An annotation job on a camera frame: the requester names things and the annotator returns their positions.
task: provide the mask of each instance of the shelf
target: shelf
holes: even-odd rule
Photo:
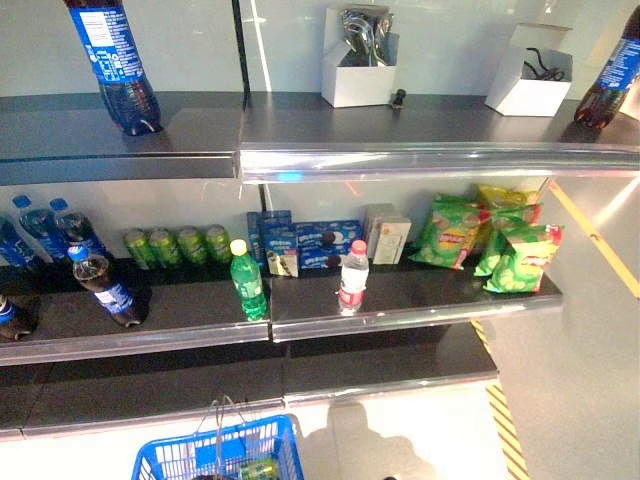
[[[0,340],[0,366],[269,339],[266,321],[246,320],[230,280],[159,285],[151,293],[147,320],[126,330],[86,291],[12,296],[28,311],[40,312],[39,325],[17,342]]]
[[[404,108],[333,109],[316,93],[253,93],[240,142],[247,183],[423,176],[635,175],[640,123],[601,131],[553,118],[504,117],[484,97],[408,95]]]
[[[242,94],[159,92],[164,131],[128,137],[97,94],[0,98],[3,185],[235,177]]]
[[[335,292],[339,272],[310,273],[299,279],[271,279],[272,335],[276,342],[468,322],[487,316],[557,307],[562,293],[548,277],[540,292],[495,294],[485,279],[464,271],[424,264],[373,266],[362,308],[340,315]]]
[[[12,405],[0,409],[0,429],[29,438],[198,418],[222,394],[242,408],[281,408],[496,376],[468,324],[12,366],[0,379],[0,404]]]

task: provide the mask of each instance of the blue shopping basket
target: blue shopping basket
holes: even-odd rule
[[[131,479],[192,480],[215,474],[237,479],[244,465],[268,459],[276,461],[280,480],[304,480],[293,425],[285,415],[149,442],[138,452]]]

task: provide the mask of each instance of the water bottle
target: water bottle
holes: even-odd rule
[[[22,228],[42,245],[53,263],[68,264],[69,245],[56,227],[53,212],[48,208],[29,209],[31,200],[26,195],[14,197],[13,204],[20,209]]]
[[[11,265],[32,274],[42,272],[44,262],[18,235],[6,218],[0,217],[0,255]]]
[[[360,309],[368,276],[367,244],[362,240],[356,240],[351,245],[351,252],[342,261],[342,278],[338,293],[342,315],[353,315]]]
[[[101,255],[90,254],[84,245],[69,248],[73,276],[93,292],[111,318],[122,327],[139,325],[149,314],[149,305],[133,298],[115,275],[113,264]]]
[[[36,329],[36,322],[21,308],[0,294],[0,336],[9,340],[20,340]]]
[[[56,226],[65,240],[69,242],[69,245],[84,245],[89,250],[89,253],[113,258],[84,214],[67,211],[69,205],[67,205],[64,198],[54,198],[49,202],[49,205],[56,212]]]
[[[242,309],[249,321],[264,320],[267,315],[267,300],[262,291],[260,268],[247,253],[244,240],[231,242],[231,278],[242,301]]]
[[[640,6],[631,14],[611,58],[586,93],[574,120],[592,128],[604,128],[624,102],[640,73]]]
[[[142,68],[122,0],[65,0],[102,100],[127,135],[159,132],[160,108]]]

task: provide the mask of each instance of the can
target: can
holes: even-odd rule
[[[193,227],[184,227],[178,233],[178,245],[187,260],[195,265],[207,263],[207,246],[202,234]]]
[[[124,234],[124,245],[131,257],[142,270],[151,270],[160,266],[149,245],[149,236],[143,230],[134,228]]]
[[[218,263],[229,264],[233,255],[229,247],[229,234],[222,225],[211,225],[205,234],[209,254]]]
[[[182,265],[182,255],[175,236],[166,228],[156,228],[149,235],[149,245],[162,268]]]

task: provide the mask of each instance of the green bottle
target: green bottle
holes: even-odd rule
[[[267,300],[262,291],[262,277],[260,268],[255,260],[247,253],[244,240],[231,242],[231,278],[236,291],[242,300],[242,309],[249,321],[266,320]]]

